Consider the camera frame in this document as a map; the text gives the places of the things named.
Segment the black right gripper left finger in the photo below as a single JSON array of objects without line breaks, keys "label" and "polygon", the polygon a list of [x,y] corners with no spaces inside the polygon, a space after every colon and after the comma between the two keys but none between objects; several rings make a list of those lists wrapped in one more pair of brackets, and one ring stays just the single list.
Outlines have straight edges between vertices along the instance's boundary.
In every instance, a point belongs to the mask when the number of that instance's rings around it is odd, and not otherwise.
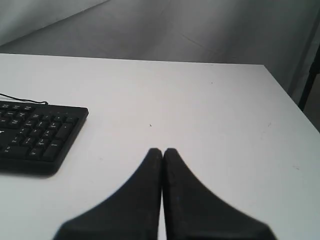
[{"label": "black right gripper left finger", "polygon": [[56,240],[156,240],[162,196],[162,152],[151,148],[113,195],[66,221]]}]

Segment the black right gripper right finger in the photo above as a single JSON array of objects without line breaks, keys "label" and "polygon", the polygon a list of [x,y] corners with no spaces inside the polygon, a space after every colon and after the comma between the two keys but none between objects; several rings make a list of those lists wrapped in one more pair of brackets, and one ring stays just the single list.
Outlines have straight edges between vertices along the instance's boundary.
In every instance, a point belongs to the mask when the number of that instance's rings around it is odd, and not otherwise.
[{"label": "black right gripper right finger", "polygon": [[271,228],[237,210],[205,187],[179,152],[162,160],[162,192],[169,240],[274,240]]}]

